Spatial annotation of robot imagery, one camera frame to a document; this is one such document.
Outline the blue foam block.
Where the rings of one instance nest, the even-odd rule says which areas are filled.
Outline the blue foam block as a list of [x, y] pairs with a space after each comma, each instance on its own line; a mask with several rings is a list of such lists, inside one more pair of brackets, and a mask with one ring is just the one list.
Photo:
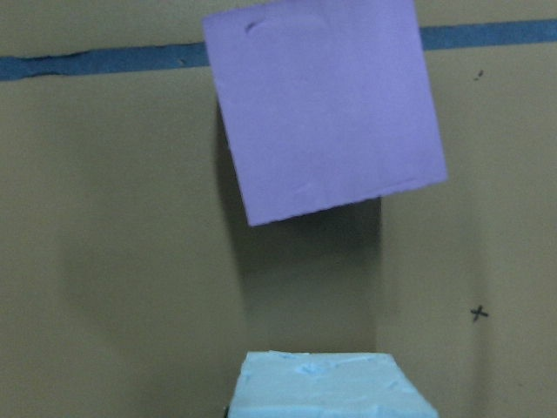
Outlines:
[[229, 417], [437, 417], [390, 354], [249, 352]]

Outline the purple foam block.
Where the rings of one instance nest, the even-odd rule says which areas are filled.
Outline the purple foam block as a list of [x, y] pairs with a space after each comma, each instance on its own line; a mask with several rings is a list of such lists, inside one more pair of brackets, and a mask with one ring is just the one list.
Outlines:
[[274, 1], [205, 44], [250, 226], [446, 180], [411, 1]]

